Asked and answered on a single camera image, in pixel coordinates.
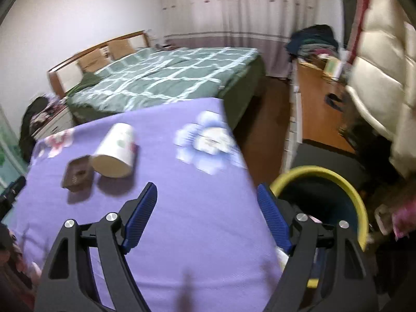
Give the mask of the floral paper cup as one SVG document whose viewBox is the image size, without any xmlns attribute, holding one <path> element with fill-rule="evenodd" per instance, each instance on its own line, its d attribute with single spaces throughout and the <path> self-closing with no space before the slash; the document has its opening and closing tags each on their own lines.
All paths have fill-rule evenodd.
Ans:
<svg viewBox="0 0 416 312">
<path fill-rule="evenodd" d="M 107 178 L 125 178 L 133 172 L 135 129 L 127 123 L 114 124 L 91 156 L 95 172 Z"/>
</svg>

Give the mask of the yellow rimmed trash bin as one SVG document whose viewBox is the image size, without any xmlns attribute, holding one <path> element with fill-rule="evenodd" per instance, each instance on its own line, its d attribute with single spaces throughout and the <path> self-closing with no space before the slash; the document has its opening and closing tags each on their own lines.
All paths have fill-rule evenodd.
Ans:
<svg viewBox="0 0 416 312">
<path fill-rule="evenodd" d="M 341 188 L 349 197 L 349 200 L 354 205 L 357 216 L 357 238 L 361 249 L 364 251 L 367 245 L 367 236 L 369 232 L 368 214 L 365 205 L 358 194 L 357 190 L 338 173 L 331 171 L 321 166 L 299 166 L 290 171 L 278 176 L 273 183 L 271 183 L 271 191 L 278 197 L 285 187 L 292 181 L 298 180 L 307 176 L 315 176 L 331 181 Z"/>
</svg>

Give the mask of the magenta floral scarf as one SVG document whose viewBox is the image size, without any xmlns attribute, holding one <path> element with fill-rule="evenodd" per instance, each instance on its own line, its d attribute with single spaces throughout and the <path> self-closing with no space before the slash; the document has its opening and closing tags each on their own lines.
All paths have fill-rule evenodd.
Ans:
<svg viewBox="0 0 416 312">
<path fill-rule="evenodd" d="M 393 232 L 396 239 L 408 236 L 416 226 L 416 204 L 412 199 L 402 205 L 392 215 Z"/>
</svg>

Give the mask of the white bedside cabinet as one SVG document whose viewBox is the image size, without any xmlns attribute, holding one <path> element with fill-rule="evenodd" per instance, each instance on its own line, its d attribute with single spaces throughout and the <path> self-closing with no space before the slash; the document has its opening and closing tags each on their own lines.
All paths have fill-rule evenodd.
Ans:
<svg viewBox="0 0 416 312">
<path fill-rule="evenodd" d="M 70 129 L 74 125 L 75 121 L 73 120 L 72 113 L 68 107 L 64 107 L 58 111 L 50 120 L 48 120 L 43 127 L 37 130 L 32 135 L 32 138 L 35 141 L 38 141 L 52 134 L 56 134 L 57 132 Z"/>
</svg>

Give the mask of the purple floral table cloth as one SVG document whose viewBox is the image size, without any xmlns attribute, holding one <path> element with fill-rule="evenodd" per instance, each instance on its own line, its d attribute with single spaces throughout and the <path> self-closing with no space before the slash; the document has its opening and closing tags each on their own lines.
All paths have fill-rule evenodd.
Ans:
<svg viewBox="0 0 416 312">
<path fill-rule="evenodd" d="M 61 182 L 73 159 L 92 155 L 117 123 L 135 130 L 135 169 L 95 176 L 90 189 Z M 157 186 L 139 245 L 126 257 L 152 311 L 262 311 L 281 272 L 245 161 L 226 138 L 219 99 L 113 115 L 37 143 L 10 229 L 25 260 L 43 265 L 67 219 L 93 223 Z"/>
</svg>

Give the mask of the wooden top low cabinet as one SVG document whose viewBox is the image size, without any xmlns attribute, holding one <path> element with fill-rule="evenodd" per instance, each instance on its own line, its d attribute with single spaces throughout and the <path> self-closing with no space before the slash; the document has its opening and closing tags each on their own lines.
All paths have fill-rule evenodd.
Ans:
<svg viewBox="0 0 416 312">
<path fill-rule="evenodd" d="M 322 71 L 293 62 L 290 81 L 290 124 L 281 171 L 297 166 L 322 166 L 358 183 L 365 177 L 353 148 L 339 133 L 343 116 L 325 102 L 342 87 L 327 82 Z"/>
</svg>

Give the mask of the cream puffer jacket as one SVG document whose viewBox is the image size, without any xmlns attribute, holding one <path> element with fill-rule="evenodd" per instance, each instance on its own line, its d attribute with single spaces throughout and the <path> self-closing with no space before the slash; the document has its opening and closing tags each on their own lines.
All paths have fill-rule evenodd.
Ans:
<svg viewBox="0 0 416 312">
<path fill-rule="evenodd" d="M 347 91 L 407 177 L 415 172 L 415 28 L 398 0 L 369 0 L 357 49 Z"/>
</svg>

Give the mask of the green checked bed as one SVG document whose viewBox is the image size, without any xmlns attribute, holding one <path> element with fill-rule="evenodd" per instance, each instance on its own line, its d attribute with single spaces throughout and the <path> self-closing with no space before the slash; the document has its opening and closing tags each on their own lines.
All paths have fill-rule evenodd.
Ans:
<svg viewBox="0 0 416 312">
<path fill-rule="evenodd" d="M 139 49 L 112 61 L 66 95 L 79 122 L 197 98 L 222 99 L 234 129 L 265 77 L 258 50 L 244 47 Z"/>
</svg>

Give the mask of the pile of folded clothes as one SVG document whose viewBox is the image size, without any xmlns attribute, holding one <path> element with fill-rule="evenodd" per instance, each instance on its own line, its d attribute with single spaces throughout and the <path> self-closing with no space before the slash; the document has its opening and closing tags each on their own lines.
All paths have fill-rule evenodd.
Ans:
<svg viewBox="0 0 416 312">
<path fill-rule="evenodd" d="M 290 36 L 285 49 L 290 59 L 308 59 L 311 55 L 328 54 L 339 57 L 339 43 L 329 25 L 313 25 L 298 30 Z"/>
</svg>

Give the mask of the striped window curtain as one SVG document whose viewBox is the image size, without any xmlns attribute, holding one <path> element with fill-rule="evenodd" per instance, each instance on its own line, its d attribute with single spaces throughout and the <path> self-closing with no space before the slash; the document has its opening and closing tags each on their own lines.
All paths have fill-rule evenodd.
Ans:
<svg viewBox="0 0 416 312">
<path fill-rule="evenodd" d="M 164 38 L 179 47 L 256 48 L 266 74 L 285 78 L 286 45 L 315 24 L 318 0 L 162 0 Z"/>
</svg>

